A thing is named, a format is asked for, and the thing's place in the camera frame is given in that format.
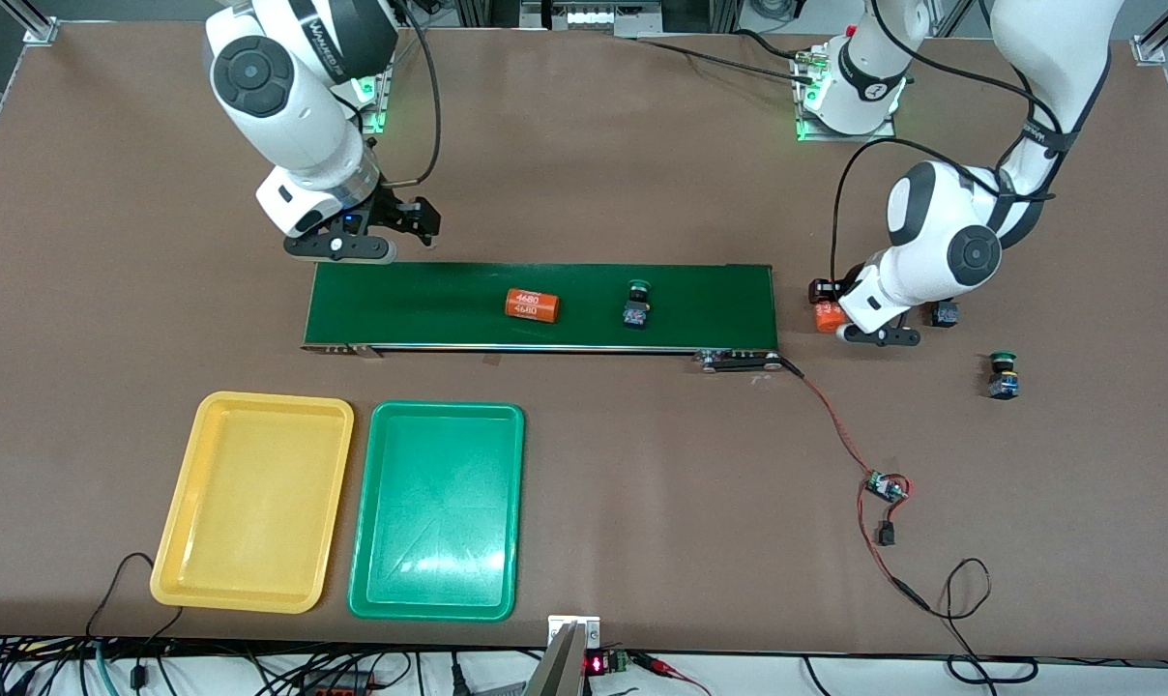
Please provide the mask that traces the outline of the green conveyor belt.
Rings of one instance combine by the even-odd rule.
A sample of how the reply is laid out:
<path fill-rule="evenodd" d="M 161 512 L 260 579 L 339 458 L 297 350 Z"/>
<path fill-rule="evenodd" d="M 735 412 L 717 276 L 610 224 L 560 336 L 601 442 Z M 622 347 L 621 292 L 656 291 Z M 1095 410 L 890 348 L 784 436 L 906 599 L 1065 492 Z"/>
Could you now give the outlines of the green conveyor belt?
<path fill-rule="evenodd" d="M 644 330 L 621 321 L 633 280 L 651 283 Z M 505 316 L 510 288 L 558 295 L 558 321 Z M 773 270 L 762 265 L 322 264 L 303 348 L 663 354 L 690 356 L 708 373 L 783 366 Z"/>

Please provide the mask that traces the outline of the control box with white lights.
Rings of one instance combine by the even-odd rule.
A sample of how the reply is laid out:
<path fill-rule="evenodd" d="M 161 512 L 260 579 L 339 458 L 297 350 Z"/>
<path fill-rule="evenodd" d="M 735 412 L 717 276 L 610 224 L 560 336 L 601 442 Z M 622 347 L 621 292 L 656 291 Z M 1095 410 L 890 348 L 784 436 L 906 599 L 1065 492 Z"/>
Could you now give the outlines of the control box with white lights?
<path fill-rule="evenodd" d="M 641 37 L 663 32 L 659 0 L 519 0 L 519 28 Z"/>

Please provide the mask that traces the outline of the green plastic tray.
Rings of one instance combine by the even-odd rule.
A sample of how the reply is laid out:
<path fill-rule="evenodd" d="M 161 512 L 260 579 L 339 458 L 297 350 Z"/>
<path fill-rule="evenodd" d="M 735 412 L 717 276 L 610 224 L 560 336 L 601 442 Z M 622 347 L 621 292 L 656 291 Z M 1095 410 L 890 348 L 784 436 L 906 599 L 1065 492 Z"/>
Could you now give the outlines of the green plastic tray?
<path fill-rule="evenodd" d="M 509 402 L 371 411 L 348 585 L 359 620 L 502 622 L 516 604 L 524 413 Z"/>

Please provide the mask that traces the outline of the yellow plastic tray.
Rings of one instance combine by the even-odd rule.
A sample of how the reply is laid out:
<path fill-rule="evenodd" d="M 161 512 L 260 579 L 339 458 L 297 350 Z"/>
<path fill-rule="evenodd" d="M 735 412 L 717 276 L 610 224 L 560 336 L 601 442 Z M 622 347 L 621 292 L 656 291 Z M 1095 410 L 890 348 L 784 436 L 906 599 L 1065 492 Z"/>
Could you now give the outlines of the yellow plastic tray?
<path fill-rule="evenodd" d="M 303 614 L 324 592 L 355 424 L 346 401 L 200 402 L 148 582 L 164 605 Z"/>

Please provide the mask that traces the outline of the red clip lead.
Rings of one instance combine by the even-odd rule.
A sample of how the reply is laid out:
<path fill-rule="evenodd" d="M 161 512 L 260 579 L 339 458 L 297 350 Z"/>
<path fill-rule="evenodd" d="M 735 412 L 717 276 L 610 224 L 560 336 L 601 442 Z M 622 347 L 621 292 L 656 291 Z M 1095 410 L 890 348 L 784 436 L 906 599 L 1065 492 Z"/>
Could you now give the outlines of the red clip lead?
<path fill-rule="evenodd" d="M 707 685 L 695 678 L 687 677 L 682 671 L 673 668 L 672 664 L 665 662 L 662 659 L 651 656 L 651 653 L 645 652 L 628 652 L 628 659 L 632 664 L 637 664 L 638 668 L 642 668 L 646 671 L 651 671 L 660 678 L 669 678 L 672 682 L 682 682 L 698 688 L 700 691 L 704 692 L 705 696 L 714 696 L 712 691 L 709 690 Z"/>

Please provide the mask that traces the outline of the red terminal block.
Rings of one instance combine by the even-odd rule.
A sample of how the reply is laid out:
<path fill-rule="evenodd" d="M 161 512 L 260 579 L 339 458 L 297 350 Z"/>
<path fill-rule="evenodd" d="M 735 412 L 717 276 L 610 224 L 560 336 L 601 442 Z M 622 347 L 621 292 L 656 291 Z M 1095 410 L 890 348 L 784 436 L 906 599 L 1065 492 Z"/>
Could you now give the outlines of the red terminal block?
<path fill-rule="evenodd" d="M 300 681 L 300 696 L 371 696 L 376 678 L 359 670 L 310 670 Z"/>

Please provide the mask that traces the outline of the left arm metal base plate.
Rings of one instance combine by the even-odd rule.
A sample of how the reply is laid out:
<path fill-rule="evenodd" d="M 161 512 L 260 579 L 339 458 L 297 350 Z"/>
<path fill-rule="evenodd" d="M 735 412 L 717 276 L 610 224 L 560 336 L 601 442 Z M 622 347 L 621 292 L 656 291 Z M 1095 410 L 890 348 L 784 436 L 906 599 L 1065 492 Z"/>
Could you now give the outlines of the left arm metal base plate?
<path fill-rule="evenodd" d="M 846 57 L 849 40 L 836 36 L 797 53 L 792 75 L 802 76 L 793 88 L 797 137 L 800 141 L 858 141 L 894 135 L 894 111 L 906 88 L 906 75 L 877 78 Z"/>

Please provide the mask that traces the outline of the aluminium frame corner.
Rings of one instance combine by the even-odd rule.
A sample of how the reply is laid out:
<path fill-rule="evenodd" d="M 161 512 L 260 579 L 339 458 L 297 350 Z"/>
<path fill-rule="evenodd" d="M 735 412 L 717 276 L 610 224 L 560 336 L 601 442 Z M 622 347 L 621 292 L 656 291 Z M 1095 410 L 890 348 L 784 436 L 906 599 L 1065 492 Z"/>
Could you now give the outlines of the aluminium frame corner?
<path fill-rule="evenodd" d="M 1168 8 L 1141 34 L 1132 36 L 1129 44 L 1136 65 L 1163 65 L 1168 47 Z"/>
<path fill-rule="evenodd" d="M 11 0 L 11 13 L 19 16 L 25 26 L 25 44 L 50 46 L 57 35 L 60 21 L 53 14 L 40 11 L 33 0 Z"/>

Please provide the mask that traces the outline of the silver mounting bracket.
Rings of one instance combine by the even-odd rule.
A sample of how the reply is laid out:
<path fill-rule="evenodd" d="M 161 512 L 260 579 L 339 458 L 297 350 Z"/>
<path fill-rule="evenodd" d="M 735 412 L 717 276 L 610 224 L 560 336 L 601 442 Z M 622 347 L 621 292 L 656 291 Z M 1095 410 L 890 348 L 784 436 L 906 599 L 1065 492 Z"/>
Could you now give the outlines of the silver mounting bracket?
<path fill-rule="evenodd" d="M 602 648 L 600 618 L 598 615 L 550 614 L 547 618 L 547 643 L 552 643 L 559 629 L 570 625 L 579 625 L 588 650 Z"/>

